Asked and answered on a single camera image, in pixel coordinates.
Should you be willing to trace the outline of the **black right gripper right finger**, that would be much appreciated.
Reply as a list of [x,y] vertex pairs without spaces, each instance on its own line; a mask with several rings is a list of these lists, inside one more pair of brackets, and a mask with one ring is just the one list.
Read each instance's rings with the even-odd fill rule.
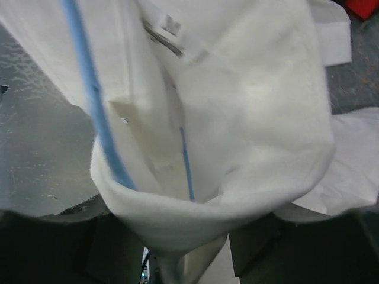
[[378,209],[311,223],[268,214],[229,238],[241,283],[378,283]]

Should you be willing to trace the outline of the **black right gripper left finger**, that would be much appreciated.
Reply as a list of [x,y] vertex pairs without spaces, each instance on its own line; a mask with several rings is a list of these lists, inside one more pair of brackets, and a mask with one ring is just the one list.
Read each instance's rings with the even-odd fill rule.
[[142,254],[100,195],[58,215],[1,211],[1,283],[139,283]]

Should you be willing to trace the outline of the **red black plaid shirt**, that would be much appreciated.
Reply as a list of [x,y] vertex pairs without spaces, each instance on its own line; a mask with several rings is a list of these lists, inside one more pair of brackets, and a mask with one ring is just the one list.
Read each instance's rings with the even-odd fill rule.
[[346,0],[347,10],[361,21],[366,21],[378,12],[378,0]]

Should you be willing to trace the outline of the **white dress shirt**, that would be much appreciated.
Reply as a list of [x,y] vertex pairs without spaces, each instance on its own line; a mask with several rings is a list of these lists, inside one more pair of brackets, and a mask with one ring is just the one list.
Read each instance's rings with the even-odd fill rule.
[[[2,1],[1,24],[90,116],[61,1]],[[320,221],[378,201],[378,109],[333,115],[310,1],[76,1],[111,134],[91,178],[158,257],[197,283],[232,229]]]

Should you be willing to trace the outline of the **light blue hanger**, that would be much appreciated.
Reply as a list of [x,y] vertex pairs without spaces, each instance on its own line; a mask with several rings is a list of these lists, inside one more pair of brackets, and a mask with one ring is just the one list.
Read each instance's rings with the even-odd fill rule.
[[82,81],[88,97],[91,120],[97,131],[111,174],[119,184],[136,190],[137,188],[133,180],[121,161],[111,134],[101,97],[101,85],[98,81],[97,70],[92,59],[91,49],[89,48],[78,5],[76,1],[70,0],[61,1],[60,4],[72,37]]

